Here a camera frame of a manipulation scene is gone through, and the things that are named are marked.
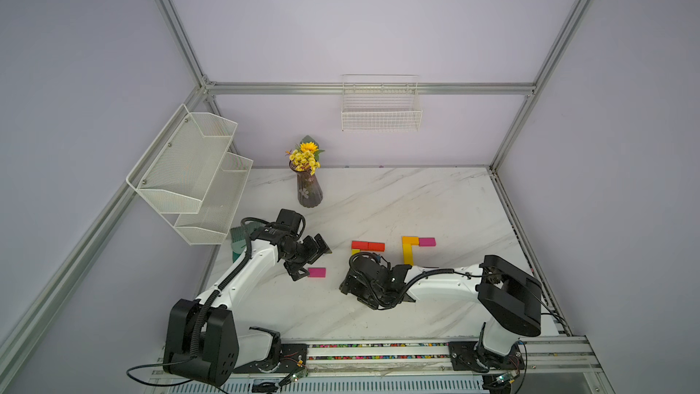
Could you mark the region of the magenta block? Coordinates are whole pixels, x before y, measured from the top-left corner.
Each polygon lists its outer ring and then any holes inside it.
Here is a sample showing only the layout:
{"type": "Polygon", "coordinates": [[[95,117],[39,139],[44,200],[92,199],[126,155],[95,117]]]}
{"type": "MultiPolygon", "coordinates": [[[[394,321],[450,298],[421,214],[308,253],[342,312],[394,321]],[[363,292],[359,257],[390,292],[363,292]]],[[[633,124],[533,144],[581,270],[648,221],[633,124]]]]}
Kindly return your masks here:
{"type": "Polygon", "coordinates": [[[324,267],[310,267],[308,273],[310,278],[326,278],[326,269],[324,267]]]}
{"type": "Polygon", "coordinates": [[[420,247],[435,247],[436,245],[437,241],[435,238],[419,238],[420,247]]]}

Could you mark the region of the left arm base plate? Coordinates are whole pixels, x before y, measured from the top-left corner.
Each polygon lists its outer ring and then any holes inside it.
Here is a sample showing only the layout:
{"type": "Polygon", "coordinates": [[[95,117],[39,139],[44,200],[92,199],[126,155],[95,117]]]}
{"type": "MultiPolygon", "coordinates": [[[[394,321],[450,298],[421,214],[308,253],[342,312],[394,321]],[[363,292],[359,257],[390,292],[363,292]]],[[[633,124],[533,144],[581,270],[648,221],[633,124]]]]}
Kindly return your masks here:
{"type": "Polygon", "coordinates": [[[309,346],[302,343],[282,344],[275,354],[276,361],[253,362],[240,366],[233,374],[288,374],[298,368],[301,362],[304,366],[308,356],[309,346]]]}

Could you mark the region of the orange block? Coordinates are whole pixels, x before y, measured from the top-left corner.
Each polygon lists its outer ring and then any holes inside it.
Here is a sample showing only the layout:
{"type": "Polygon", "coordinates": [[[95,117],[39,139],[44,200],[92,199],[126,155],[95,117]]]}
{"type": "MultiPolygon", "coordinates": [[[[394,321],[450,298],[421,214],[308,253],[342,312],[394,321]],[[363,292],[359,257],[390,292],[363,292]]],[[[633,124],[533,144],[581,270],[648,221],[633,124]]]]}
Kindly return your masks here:
{"type": "Polygon", "coordinates": [[[418,237],[405,236],[402,238],[401,243],[403,246],[420,246],[420,240],[418,237]]]}

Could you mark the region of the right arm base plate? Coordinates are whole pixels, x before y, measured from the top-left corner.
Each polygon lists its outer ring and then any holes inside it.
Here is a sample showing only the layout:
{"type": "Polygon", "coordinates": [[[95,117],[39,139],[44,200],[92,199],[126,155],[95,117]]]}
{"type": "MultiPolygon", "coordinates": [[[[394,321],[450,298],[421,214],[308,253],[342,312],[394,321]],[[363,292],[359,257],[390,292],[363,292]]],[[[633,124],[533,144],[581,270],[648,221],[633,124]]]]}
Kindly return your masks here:
{"type": "Polygon", "coordinates": [[[448,343],[448,355],[455,371],[486,374],[496,370],[525,369],[518,343],[513,344],[506,355],[501,356],[486,350],[479,341],[454,341],[448,343]]]}

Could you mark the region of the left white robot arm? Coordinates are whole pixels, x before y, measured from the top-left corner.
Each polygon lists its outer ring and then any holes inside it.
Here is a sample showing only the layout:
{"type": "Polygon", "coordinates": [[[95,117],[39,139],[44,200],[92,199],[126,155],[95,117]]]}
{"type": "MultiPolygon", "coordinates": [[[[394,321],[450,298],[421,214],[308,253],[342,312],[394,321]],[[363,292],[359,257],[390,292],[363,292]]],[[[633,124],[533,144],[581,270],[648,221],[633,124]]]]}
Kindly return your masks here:
{"type": "Polygon", "coordinates": [[[261,279],[281,264],[293,281],[331,252],[322,235],[305,235],[306,219],[282,209],[275,221],[245,217],[233,233],[244,251],[206,291],[171,309],[162,362],[152,364],[175,377],[171,386],[200,382],[222,390],[240,368],[273,372],[284,363],[279,332],[261,327],[239,331],[235,313],[261,279]]]}

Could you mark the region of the red block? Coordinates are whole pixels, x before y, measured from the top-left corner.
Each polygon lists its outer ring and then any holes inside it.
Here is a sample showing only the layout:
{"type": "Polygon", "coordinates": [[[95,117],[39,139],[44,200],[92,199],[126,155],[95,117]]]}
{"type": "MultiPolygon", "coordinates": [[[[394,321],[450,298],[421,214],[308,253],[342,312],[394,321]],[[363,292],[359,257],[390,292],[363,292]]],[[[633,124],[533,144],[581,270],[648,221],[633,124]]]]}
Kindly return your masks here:
{"type": "Polygon", "coordinates": [[[353,241],[351,243],[351,250],[353,252],[363,252],[363,251],[368,251],[369,244],[366,241],[353,241]]]}
{"type": "Polygon", "coordinates": [[[367,244],[368,251],[370,252],[384,252],[386,250],[386,246],[384,243],[376,243],[376,242],[370,242],[367,244]]]}

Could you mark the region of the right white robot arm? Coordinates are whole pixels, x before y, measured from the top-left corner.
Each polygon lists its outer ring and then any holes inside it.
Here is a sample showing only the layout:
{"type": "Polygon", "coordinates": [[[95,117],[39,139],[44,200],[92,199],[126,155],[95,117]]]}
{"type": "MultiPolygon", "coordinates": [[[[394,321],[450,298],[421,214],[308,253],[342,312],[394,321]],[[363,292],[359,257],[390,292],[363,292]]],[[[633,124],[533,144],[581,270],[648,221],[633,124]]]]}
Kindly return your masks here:
{"type": "Polygon", "coordinates": [[[480,304],[490,318],[478,339],[448,347],[455,370],[521,370],[521,340],[541,335],[541,282],[498,255],[468,267],[422,267],[393,266],[381,255],[360,252],[350,257],[339,290],[377,311],[427,299],[480,304]]]}

